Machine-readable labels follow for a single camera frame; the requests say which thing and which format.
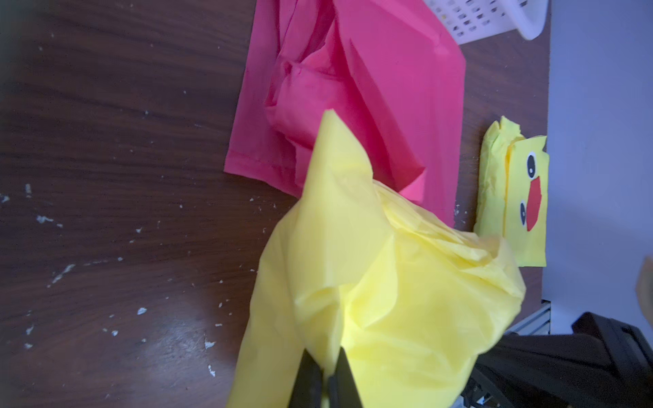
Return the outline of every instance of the red beak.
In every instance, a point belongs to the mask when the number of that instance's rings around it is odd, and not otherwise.
[[[539,206],[542,204],[542,190],[539,186],[539,177],[531,181],[526,204],[526,230],[531,230],[537,224]]]

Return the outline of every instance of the yellow paper craft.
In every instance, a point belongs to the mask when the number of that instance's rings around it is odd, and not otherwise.
[[[449,407],[524,293],[503,239],[453,230],[374,181],[327,111],[302,198],[261,255],[227,407],[286,408],[304,349],[328,376],[340,346],[363,406]]]
[[[546,266],[549,155],[546,136],[524,138],[502,116],[483,138],[474,232],[501,235],[519,266]]]

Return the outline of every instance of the wood grain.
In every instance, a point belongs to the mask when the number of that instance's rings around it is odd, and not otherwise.
[[[258,258],[295,202],[222,172],[254,6],[3,6],[0,407],[224,406]],[[548,39],[463,47],[459,229],[489,123],[546,133]]]

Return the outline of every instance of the plastic basket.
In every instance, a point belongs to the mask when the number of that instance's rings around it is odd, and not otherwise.
[[[547,19],[548,0],[424,0],[459,44],[518,29],[536,38]]]

